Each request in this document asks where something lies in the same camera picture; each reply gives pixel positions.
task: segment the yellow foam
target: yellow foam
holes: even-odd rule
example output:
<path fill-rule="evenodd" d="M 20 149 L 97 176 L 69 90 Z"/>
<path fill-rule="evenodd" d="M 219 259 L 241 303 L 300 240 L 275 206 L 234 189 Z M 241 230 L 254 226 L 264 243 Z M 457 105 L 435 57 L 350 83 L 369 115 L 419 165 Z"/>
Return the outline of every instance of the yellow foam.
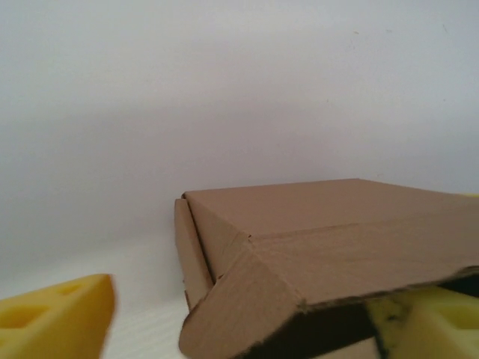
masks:
<path fill-rule="evenodd" d="M 391 359 L 478 359 L 479 299 L 431 287 L 367 303 Z"/>
<path fill-rule="evenodd" d="M 97 359 L 115 311 L 107 274 L 0 301 L 1 359 Z"/>

